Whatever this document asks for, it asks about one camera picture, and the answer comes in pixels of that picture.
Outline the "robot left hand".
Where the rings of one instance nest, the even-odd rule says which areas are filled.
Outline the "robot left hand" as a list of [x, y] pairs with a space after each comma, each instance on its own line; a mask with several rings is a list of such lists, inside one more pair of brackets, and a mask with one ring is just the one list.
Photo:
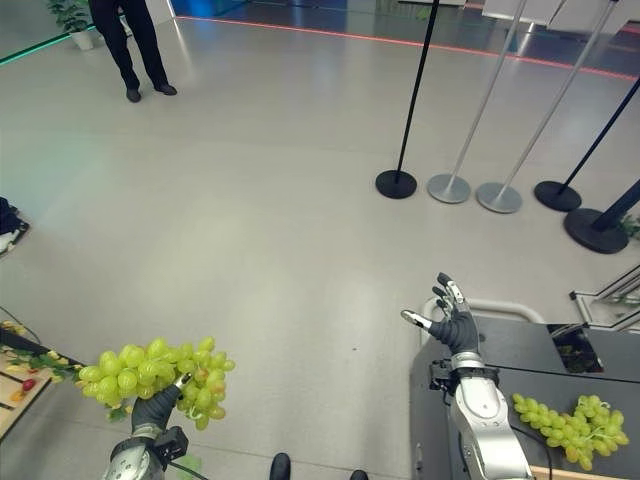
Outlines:
[[151, 398], [137, 399], [131, 414], [131, 435], [156, 439], [163, 433], [174, 407], [183, 397], [183, 390], [192, 377], [191, 373], [185, 373]]

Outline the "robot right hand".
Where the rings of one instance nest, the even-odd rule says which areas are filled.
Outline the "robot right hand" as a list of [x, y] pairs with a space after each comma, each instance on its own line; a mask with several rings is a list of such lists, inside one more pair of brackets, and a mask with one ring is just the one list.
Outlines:
[[436, 304], [444, 313], [442, 321], [429, 320], [417, 312], [402, 310], [401, 318], [416, 326], [449, 348], [452, 355], [479, 356], [479, 333], [466, 297], [457, 283], [446, 273], [437, 276], [439, 286], [432, 291]]

